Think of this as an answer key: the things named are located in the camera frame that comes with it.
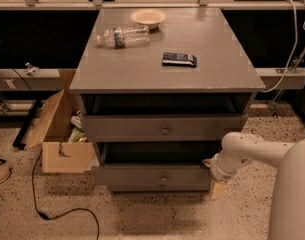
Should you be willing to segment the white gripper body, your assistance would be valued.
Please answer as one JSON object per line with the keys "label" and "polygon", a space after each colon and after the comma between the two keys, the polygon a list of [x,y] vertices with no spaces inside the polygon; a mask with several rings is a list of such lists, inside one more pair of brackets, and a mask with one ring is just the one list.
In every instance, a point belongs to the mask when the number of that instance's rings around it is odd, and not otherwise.
{"label": "white gripper body", "polygon": [[240,168],[240,161],[224,153],[217,153],[210,161],[210,171],[218,182],[228,182]]}

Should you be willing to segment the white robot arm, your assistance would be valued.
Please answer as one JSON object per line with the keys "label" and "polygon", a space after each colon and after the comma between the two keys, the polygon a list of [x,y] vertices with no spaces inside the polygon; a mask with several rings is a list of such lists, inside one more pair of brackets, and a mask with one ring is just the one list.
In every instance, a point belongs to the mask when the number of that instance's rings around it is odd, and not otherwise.
{"label": "white robot arm", "polygon": [[256,160],[277,169],[267,240],[305,240],[305,139],[269,142],[256,134],[231,132],[222,150],[203,164],[210,169],[215,200],[237,171]]}

